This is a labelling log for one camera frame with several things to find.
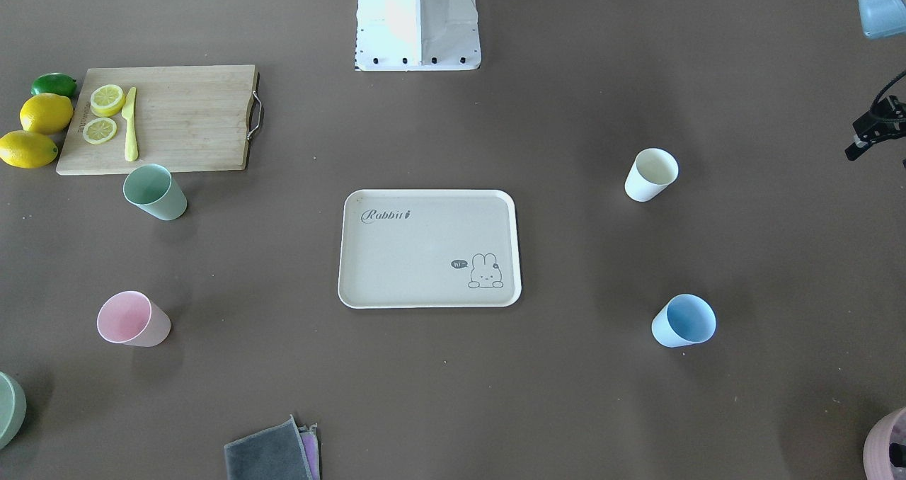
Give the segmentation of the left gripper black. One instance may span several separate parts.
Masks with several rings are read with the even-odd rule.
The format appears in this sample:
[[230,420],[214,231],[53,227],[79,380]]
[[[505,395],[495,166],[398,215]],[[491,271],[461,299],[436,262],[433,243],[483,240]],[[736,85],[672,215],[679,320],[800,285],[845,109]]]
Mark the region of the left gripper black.
[[849,161],[857,160],[879,142],[905,136],[904,105],[897,96],[886,96],[852,123],[854,141],[845,149]]

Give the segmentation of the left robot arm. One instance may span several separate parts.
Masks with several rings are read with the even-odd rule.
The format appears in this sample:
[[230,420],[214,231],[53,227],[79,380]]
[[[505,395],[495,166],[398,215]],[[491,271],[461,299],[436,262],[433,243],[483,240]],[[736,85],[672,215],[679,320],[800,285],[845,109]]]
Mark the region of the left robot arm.
[[[881,39],[905,33],[905,0],[858,0],[865,37]],[[845,149],[849,161],[857,160],[874,145],[905,136],[904,102],[889,90],[904,78],[904,71],[893,77],[874,99],[869,109],[852,123],[854,136]]]

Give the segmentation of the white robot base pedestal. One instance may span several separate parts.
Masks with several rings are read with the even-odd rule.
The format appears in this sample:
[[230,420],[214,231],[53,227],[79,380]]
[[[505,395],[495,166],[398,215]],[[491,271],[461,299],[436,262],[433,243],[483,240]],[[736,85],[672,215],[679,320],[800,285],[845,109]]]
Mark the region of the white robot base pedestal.
[[358,0],[357,22],[358,71],[480,67],[476,0]]

